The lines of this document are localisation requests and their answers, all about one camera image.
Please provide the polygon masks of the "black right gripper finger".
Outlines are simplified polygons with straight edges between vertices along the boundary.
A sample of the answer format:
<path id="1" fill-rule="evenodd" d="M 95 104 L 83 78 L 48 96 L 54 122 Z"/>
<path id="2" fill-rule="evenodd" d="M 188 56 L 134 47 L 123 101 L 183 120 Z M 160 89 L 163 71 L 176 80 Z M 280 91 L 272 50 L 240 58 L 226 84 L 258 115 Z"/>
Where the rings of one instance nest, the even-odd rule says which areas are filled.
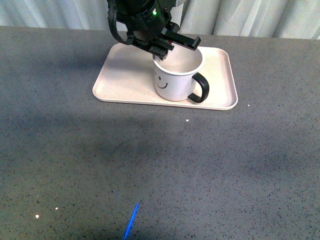
<path id="1" fill-rule="evenodd" d="M 193 51 L 195 51 L 201 43 L 201 38 L 199 36 L 193 39 L 172 31 L 167 31 L 163 34 L 163 37 L 166 40 Z"/>

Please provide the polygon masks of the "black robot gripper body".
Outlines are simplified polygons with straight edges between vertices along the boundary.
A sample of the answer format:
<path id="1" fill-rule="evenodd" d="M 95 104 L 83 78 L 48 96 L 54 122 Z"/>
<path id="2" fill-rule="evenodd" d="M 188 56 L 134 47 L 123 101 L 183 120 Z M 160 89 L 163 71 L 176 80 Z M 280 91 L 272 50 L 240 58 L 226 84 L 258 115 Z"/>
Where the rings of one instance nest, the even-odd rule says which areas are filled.
<path id="1" fill-rule="evenodd" d="M 172 30 L 171 10 L 176 0 L 115 0 L 113 37 L 125 45 L 150 49 L 150 42 Z"/>

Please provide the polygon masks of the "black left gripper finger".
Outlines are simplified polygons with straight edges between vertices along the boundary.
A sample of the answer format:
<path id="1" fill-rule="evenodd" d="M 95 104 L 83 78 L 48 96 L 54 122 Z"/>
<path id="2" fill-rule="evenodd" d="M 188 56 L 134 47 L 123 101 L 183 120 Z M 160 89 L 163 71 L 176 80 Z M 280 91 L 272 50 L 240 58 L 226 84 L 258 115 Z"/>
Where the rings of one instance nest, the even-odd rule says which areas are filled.
<path id="1" fill-rule="evenodd" d="M 173 49 L 174 45 L 170 40 L 158 37 L 150 42 L 149 52 L 163 60 L 167 57 L 168 52 Z"/>

